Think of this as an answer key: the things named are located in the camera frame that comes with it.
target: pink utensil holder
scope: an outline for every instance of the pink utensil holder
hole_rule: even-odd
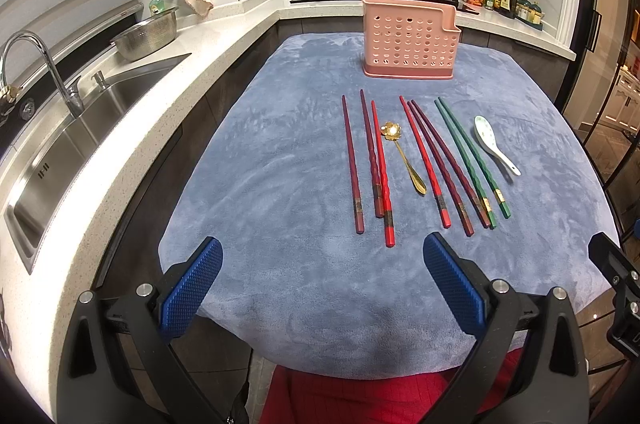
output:
[[[364,72],[374,78],[451,79],[456,8],[419,0],[362,0]]]

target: red clothing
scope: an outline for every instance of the red clothing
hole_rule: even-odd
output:
[[[500,369],[480,411],[504,396],[521,350]],[[456,368],[381,380],[349,380],[303,374],[277,366],[260,424],[415,424],[444,392]]]

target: blue gripper pad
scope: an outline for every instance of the blue gripper pad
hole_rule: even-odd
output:
[[[424,264],[460,329],[476,338],[484,335],[488,299],[478,292],[463,272],[463,262],[467,260],[460,259],[439,233],[432,233],[424,239],[422,253]]]
[[[186,332],[221,267],[222,245],[207,237],[187,262],[177,263],[165,273],[163,280],[173,278],[177,281],[173,290],[162,295],[159,301],[159,330],[165,340],[178,338]],[[175,276],[180,269],[185,271],[178,279]]]

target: stainless steel basin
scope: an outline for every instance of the stainless steel basin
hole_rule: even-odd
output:
[[[124,114],[187,55],[150,63],[106,80],[92,91],[84,112],[71,115],[39,148],[14,185],[4,213],[20,258],[31,274],[42,236],[84,163]]]

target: maroon chopstick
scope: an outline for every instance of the maroon chopstick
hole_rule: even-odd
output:
[[[376,217],[381,219],[385,216],[385,207],[382,202],[382,184],[378,174],[378,163],[376,161],[376,151],[373,148],[373,135],[371,133],[371,123],[369,121],[369,111],[367,111],[367,101],[364,98],[364,90],[360,89],[360,99],[362,101],[362,114],[364,115],[364,128],[367,132],[367,148],[369,149],[369,163],[371,167],[371,185],[373,186],[373,208]]]
[[[438,205],[438,211],[440,212],[440,218],[442,220],[442,227],[444,227],[445,229],[449,229],[449,227],[451,227],[451,218],[449,217],[449,210],[447,210],[447,205],[444,202],[442,189],[440,189],[440,184],[438,183],[438,178],[433,171],[431,160],[429,159],[427,150],[422,143],[420,134],[418,133],[418,128],[415,126],[415,122],[411,117],[411,112],[409,112],[409,107],[407,107],[404,97],[400,96],[400,102],[402,103],[402,108],[404,109],[406,118],[409,121],[411,130],[414,133],[415,142],[418,143],[418,149],[420,150],[420,155],[422,156],[424,167],[426,168],[427,175],[429,176],[429,182],[431,183],[431,188],[433,189],[433,195],[436,198],[436,204]]]
[[[415,117],[415,120],[418,122],[418,126],[420,127],[420,130],[422,131],[422,134],[425,140],[427,141],[429,148],[431,148],[431,153],[433,154],[433,157],[436,160],[436,164],[440,169],[440,173],[442,173],[442,178],[444,179],[444,182],[447,185],[447,188],[449,189],[449,193],[451,193],[451,197],[453,198],[453,203],[456,205],[456,210],[458,211],[458,215],[460,216],[460,222],[462,222],[462,227],[464,227],[465,229],[465,234],[468,237],[470,237],[474,234],[474,227],[471,224],[469,215],[466,214],[465,204],[462,201],[462,198],[460,198],[460,195],[458,194],[458,190],[456,189],[456,185],[453,184],[453,181],[451,180],[451,176],[449,175],[449,172],[447,171],[447,168],[444,165],[444,161],[442,160],[442,157],[440,156],[440,153],[438,152],[436,145],[431,140],[431,137],[429,135],[429,132],[427,131],[427,128],[424,126],[422,120],[420,119],[420,115],[418,115],[418,112],[415,110],[415,107],[413,104],[409,104],[409,108],[411,109]]]
[[[389,192],[389,181],[386,176],[385,149],[382,146],[380,122],[378,121],[375,101],[371,102],[371,113],[373,114],[373,125],[376,127],[376,144],[378,145],[378,158],[380,159],[380,182],[382,182],[382,198],[385,203],[385,242],[386,247],[393,247],[396,245],[394,215],[391,210],[391,193]]]
[[[431,130],[433,137],[435,137],[436,141],[438,141],[438,144],[440,145],[442,151],[444,152],[444,155],[446,155],[447,160],[449,160],[449,163],[453,168],[453,171],[456,172],[456,175],[458,176],[458,179],[462,184],[462,188],[465,189],[466,195],[469,197],[469,200],[471,200],[471,203],[474,205],[474,208],[476,209],[476,213],[478,214],[478,217],[482,222],[482,226],[485,228],[490,227],[491,222],[489,221],[489,217],[487,216],[486,211],[484,211],[484,208],[482,208],[480,204],[480,199],[478,198],[478,195],[476,194],[474,189],[471,187],[471,184],[469,184],[469,181],[466,179],[465,174],[462,172],[462,168],[460,168],[460,166],[456,162],[456,158],[453,157],[453,154],[450,152],[449,148],[447,147],[447,144],[442,140],[438,131],[431,124],[429,118],[424,114],[424,112],[422,112],[422,109],[418,106],[418,103],[416,103],[415,100],[411,100],[411,105],[415,108],[415,111],[418,112],[418,114],[420,114],[420,117],[424,120],[424,122],[427,123],[427,126]]]
[[[353,139],[351,138],[351,125],[349,124],[349,112],[347,111],[347,99],[342,96],[342,112],[344,113],[344,130],[347,133],[347,151],[349,154],[349,170],[351,172],[351,192],[353,193],[353,214],[356,218],[356,233],[364,233],[364,218],[362,216],[362,198],[358,184],[358,170],[356,168],[356,155],[353,151]]]

